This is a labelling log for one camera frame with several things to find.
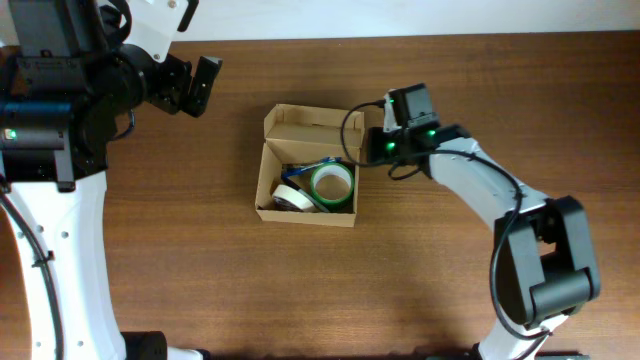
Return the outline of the blue pen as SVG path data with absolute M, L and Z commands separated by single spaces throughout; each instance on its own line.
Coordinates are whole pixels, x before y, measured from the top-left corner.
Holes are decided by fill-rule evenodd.
M 318 161 L 306 163 L 306 164 L 287 164 L 283 167 L 282 176 L 284 177 L 297 176 L 325 164 L 339 163 L 341 160 L 342 160 L 341 157 L 325 157 Z

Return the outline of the cardboard box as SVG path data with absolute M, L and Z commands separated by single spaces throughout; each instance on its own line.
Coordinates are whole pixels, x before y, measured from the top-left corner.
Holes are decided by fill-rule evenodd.
M 264 119 L 264 144 L 255 198 L 255 209 L 265 222 L 352 227 L 358 210 L 359 159 L 364 141 L 365 118 L 359 111 L 278 104 Z M 281 211 L 272 194 L 287 164 L 306 164 L 325 157 L 341 157 L 349 168 L 355 189 L 348 205 L 338 211 L 314 213 Z M 310 180 L 317 168 L 290 179 L 312 195 Z

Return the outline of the black silver pen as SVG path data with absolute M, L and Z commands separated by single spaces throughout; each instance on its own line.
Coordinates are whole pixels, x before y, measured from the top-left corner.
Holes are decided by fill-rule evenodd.
M 317 201 L 312 195 L 310 195 L 304 189 L 302 189 L 296 182 L 291 180 L 288 173 L 283 174 L 281 176 L 281 180 L 283 181 L 283 183 L 285 185 L 293 188 L 294 190 L 299 192 L 301 195 L 303 195 L 306 199 L 308 199 L 318 210 L 320 210 L 321 212 L 324 212 L 324 213 L 329 213 L 329 209 L 328 208 L 326 208 L 319 201 Z

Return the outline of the white masking tape roll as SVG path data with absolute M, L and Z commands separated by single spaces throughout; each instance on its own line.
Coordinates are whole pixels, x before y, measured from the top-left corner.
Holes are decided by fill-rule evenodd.
M 272 194 L 277 209 L 281 211 L 314 213 L 318 208 L 305 195 L 294 188 L 280 184 Z

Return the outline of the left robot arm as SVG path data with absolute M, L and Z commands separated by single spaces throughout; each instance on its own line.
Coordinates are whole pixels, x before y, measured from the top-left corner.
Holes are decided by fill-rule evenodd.
M 201 116 L 222 62 L 169 52 L 196 0 L 8 0 L 19 48 L 1 70 L 1 207 L 18 250 L 35 359 L 205 359 L 125 332 L 103 239 L 107 150 L 150 103 Z

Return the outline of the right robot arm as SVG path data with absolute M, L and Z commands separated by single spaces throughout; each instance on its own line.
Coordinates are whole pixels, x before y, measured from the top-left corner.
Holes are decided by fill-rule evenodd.
M 456 194 L 493 233 L 489 291 L 496 323 L 475 359 L 537 359 L 544 343 L 601 291 L 583 205 L 552 198 L 498 165 L 459 125 L 443 126 L 423 84 L 389 90 L 377 106 L 368 163 L 409 166 Z

